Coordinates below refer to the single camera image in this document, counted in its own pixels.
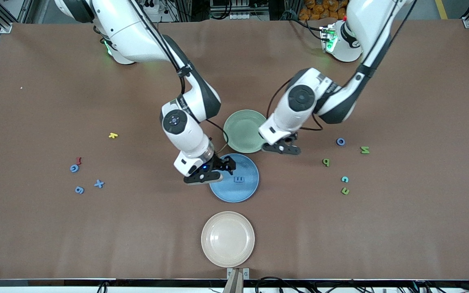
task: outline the blue plus sign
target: blue plus sign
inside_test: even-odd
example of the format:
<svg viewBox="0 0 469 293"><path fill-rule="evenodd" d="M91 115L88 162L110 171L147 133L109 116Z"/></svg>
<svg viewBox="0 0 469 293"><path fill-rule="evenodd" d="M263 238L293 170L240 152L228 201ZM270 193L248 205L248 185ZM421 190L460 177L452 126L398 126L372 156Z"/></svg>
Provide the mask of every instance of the blue plus sign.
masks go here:
<svg viewBox="0 0 469 293"><path fill-rule="evenodd" d="M104 185L104 182L102 182L102 181L100 181L99 179L97 179L97 183L96 183L96 184L94 184L93 186L95 186L95 187L99 187L99 188L102 188L102 187L103 187L103 185Z"/></svg>

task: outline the blue plate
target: blue plate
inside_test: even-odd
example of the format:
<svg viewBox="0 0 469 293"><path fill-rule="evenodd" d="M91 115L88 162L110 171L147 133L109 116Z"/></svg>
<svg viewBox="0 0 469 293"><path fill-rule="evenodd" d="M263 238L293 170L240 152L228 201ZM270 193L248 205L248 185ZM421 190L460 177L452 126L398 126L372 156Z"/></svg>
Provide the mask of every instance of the blue plate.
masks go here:
<svg viewBox="0 0 469 293"><path fill-rule="evenodd" d="M241 202L253 195L258 187L260 176L258 168L250 158L242 154L227 154L236 162L233 175L227 171L220 171L224 179L211 183L211 190L221 200L226 202Z"/></svg>

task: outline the robotic arm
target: robotic arm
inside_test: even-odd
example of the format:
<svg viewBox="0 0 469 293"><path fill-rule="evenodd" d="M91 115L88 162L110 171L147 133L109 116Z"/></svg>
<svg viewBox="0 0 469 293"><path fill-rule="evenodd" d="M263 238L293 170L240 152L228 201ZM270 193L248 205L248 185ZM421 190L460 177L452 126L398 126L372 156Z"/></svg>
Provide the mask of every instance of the robotic arm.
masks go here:
<svg viewBox="0 0 469 293"><path fill-rule="evenodd" d="M352 0L347 21L333 32L335 38L351 37L363 48L363 60L353 77L341 87L314 68L300 70L289 82L275 111L260 126L266 140L263 151L299 155L293 145L298 129L311 114L328 124L345 121L356 100L376 71L391 43L390 28L399 10L413 0Z"/></svg>
<svg viewBox="0 0 469 293"><path fill-rule="evenodd" d="M136 0L55 0L57 7L78 22L93 22L108 53L121 64L169 61L181 78L182 93L162 106L160 123L169 140L180 150L173 163L188 185L222 180L220 172L236 163L220 159L199 123L216 116L220 97L200 76L186 54L167 35L162 35ZM185 78L191 89L184 92Z"/></svg>

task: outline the green plate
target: green plate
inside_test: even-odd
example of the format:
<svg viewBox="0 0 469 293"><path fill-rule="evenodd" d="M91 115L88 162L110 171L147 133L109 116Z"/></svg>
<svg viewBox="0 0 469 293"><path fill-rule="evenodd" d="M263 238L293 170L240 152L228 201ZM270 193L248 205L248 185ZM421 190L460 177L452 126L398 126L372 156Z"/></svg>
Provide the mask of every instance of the green plate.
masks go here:
<svg viewBox="0 0 469 293"><path fill-rule="evenodd" d="M253 110L234 112L224 124L224 131L229 136L227 144L236 152L244 154L258 152L265 143L258 133L258 128L265 120L264 115Z"/></svg>

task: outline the table surface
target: table surface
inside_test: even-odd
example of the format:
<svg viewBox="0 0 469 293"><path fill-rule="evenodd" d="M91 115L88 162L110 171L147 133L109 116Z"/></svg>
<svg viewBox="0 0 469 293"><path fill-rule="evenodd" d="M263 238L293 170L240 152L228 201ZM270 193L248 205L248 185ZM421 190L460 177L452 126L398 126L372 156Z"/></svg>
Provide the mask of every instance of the table surface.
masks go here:
<svg viewBox="0 0 469 293"><path fill-rule="evenodd" d="M220 94L219 124L240 109L264 113L302 68L343 84L357 67L288 22L160 31ZM224 278L200 234L227 210L255 229L242 265L253 278L469 278L469 30L460 20L408 21L346 122L301 131L298 157L248 155L261 181L237 204L185 186L173 168L178 151L158 121L180 91L171 65L119 65L98 40L84 24L16 24L1 36L0 278Z"/></svg>

